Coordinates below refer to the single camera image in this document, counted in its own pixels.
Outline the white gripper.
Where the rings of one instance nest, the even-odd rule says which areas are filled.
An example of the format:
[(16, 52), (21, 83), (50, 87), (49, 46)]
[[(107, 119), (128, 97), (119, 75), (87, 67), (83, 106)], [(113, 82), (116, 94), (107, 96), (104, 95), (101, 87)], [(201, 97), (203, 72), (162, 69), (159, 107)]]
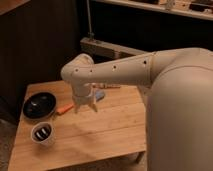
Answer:
[(72, 98), (75, 103), (74, 112), (76, 114), (81, 105), (90, 105), (95, 112), (98, 112), (98, 108), (95, 104), (93, 87), (90, 83), (73, 85)]

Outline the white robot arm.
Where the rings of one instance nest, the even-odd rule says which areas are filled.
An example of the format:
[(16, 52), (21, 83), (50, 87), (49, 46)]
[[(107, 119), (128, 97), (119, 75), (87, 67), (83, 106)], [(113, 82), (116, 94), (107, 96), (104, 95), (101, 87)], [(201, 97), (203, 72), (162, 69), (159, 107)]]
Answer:
[(94, 83), (143, 86), (147, 171), (213, 171), (213, 51), (181, 48), (96, 64), (80, 54), (63, 66), (76, 107)]

